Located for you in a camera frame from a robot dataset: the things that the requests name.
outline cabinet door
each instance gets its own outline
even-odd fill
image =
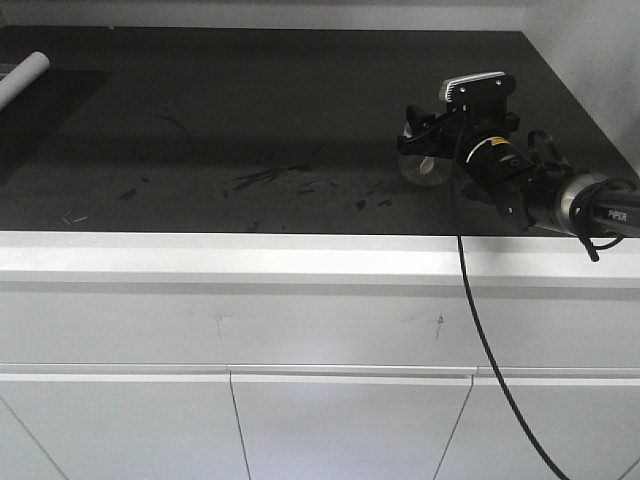
[[[4,374],[0,393],[67,478],[247,478],[228,374]]]
[[[432,478],[469,378],[232,375],[253,480]]]
[[[569,476],[619,478],[640,457],[640,379],[508,380],[532,431]],[[495,379],[477,379],[437,480],[555,479]],[[625,477],[640,479],[640,467]]]
[[[66,480],[12,411],[0,401],[0,478]]]

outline white countertop edge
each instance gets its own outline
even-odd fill
[[[640,240],[465,237],[476,286],[640,287]],[[455,237],[0,232],[0,281],[460,285]]]

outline white wall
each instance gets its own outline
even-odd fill
[[[535,2],[524,32],[640,172],[640,1]]]
[[[521,30],[529,0],[8,0],[13,25]]]

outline black countertop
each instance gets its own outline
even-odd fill
[[[0,62],[34,50],[52,70],[0,112],[3,230],[451,235],[448,186],[406,182],[395,136],[443,79],[493,70],[518,80],[513,143],[545,128],[637,178],[517,32],[0,30]],[[513,235],[467,182],[462,233]]]

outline white tube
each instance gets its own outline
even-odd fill
[[[0,81],[0,110],[49,68],[44,53],[34,52]]]

